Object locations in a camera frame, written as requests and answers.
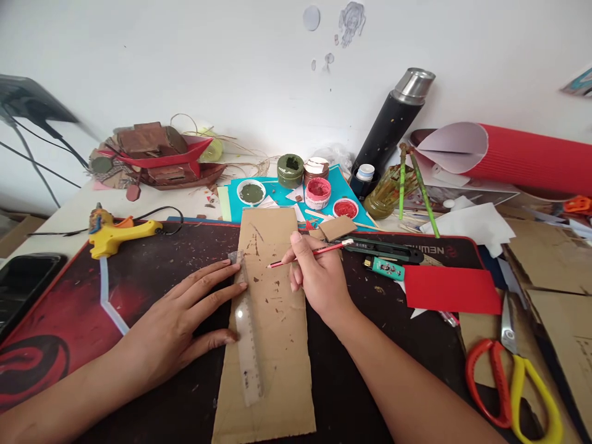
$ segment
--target phone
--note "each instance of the phone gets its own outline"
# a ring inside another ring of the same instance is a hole
[[[0,269],[0,343],[15,329],[67,262],[57,253],[16,256]]]

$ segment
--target white wall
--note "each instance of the white wall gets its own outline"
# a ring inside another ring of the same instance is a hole
[[[333,35],[347,0],[318,0],[313,33],[302,0],[0,0],[0,72],[41,83],[96,140],[185,112],[269,154],[330,142],[357,152],[388,91],[418,66],[437,79],[412,128],[473,120],[592,143],[592,101],[557,92],[591,62],[592,2],[365,3],[363,34],[342,49]],[[55,127],[85,155],[96,145]],[[27,138],[40,162],[85,180],[74,159]],[[0,140],[22,150],[3,125]],[[60,199],[75,192],[47,177]],[[0,206],[54,209],[31,166],[2,148]]]

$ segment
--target fingernail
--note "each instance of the fingernail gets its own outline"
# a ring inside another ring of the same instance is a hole
[[[302,235],[298,231],[294,231],[290,236],[290,242],[298,242],[302,238]]]

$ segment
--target teal paper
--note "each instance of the teal paper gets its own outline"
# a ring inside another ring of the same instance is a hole
[[[270,182],[270,181],[277,181],[278,178],[249,178],[252,180],[256,180],[259,182]],[[323,213],[327,215],[333,216],[333,204],[341,199],[342,197],[348,197],[352,199],[354,202],[358,204],[358,215],[353,220],[354,222],[366,224],[366,225],[374,225],[374,223],[370,220],[370,218],[366,215],[366,210],[359,202],[359,200],[355,197],[352,189],[347,184],[341,171],[339,170],[339,166],[335,165],[332,166],[329,170],[329,177],[327,178],[331,183],[331,198],[329,199],[329,204],[322,209],[321,211],[317,211],[317,213]],[[228,198],[230,201],[230,209],[231,209],[231,216],[232,222],[241,222],[242,219],[242,211],[244,208],[249,208],[248,205],[241,202],[239,196],[236,194],[236,189],[238,188],[239,184],[243,182],[245,179],[234,179],[230,182],[230,185],[227,185],[228,188]],[[279,183],[263,183],[265,187],[265,191],[267,192],[266,195],[270,195],[273,200],[277,202],[280,207],[291,207],[294,205],[294,201],[287,199],[286,196],[290,194],[293,190],[287,189],[282,187]],[[302,211],[304,217],[308,220],[315,219],[315,216],[311,216],[305,213],[305,210],[308,209],[304,202],[299,202],[298,206]],[[359,231],[375,231],[369,228],[358,228]]]

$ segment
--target plastic bag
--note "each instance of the plastic bag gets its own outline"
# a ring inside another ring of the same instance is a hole
[[[336,164],[341,165],[341,171],[346,180],[352,174],[353,156],[344,145],[334,143],[325,148],[319,148],[311,157],[322,157],[326,159],[330,167]]]

